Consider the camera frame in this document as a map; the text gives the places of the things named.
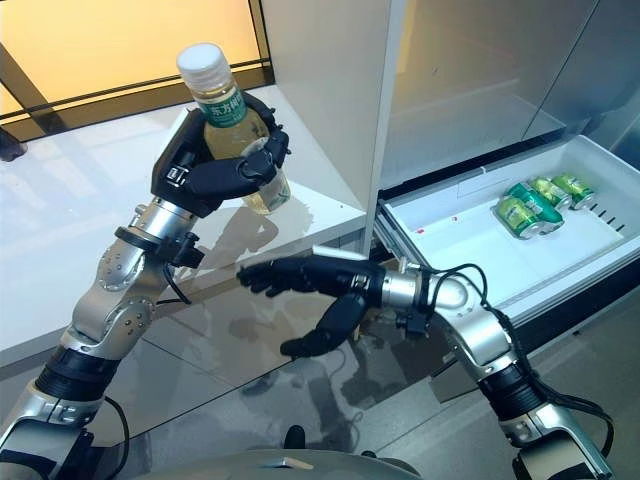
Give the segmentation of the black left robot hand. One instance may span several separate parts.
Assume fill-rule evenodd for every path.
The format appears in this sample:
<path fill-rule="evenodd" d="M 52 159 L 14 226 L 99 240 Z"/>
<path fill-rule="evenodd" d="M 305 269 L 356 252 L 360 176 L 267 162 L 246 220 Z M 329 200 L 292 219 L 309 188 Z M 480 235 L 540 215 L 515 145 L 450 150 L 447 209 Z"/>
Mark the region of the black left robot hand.
<path fill-rule="evenodd" d="M 290 153 L 289 136 L 276 123 L 273 108 L 246 92 L 242 98 L 266 124 L 266 143 L 248 156 L 217 160 L 204 138 L 203 112 L 187 110 L 153 167 L 154 196 L 204 218 L 223 201 L 254 194 L 276 177 Z"/>

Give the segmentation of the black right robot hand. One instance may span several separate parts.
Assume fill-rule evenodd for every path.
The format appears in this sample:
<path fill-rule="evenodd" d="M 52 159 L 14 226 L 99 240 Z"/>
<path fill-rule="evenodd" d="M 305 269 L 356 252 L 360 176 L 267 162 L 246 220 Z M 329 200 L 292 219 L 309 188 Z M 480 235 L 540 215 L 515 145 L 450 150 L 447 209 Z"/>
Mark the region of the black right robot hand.
<path fill-rule="evenodd" d="M 382 305 L 385 275 L 382 266 L 369 260 L 308 255 L 246 266 L 237 278 L 251 292 L 268 298 L 295 291 L 318 292 L 335 299 L 314 329 L 280 345 L 282 355 L 297 359 L 324 355 L 344 343 L 366 312 Z"/>

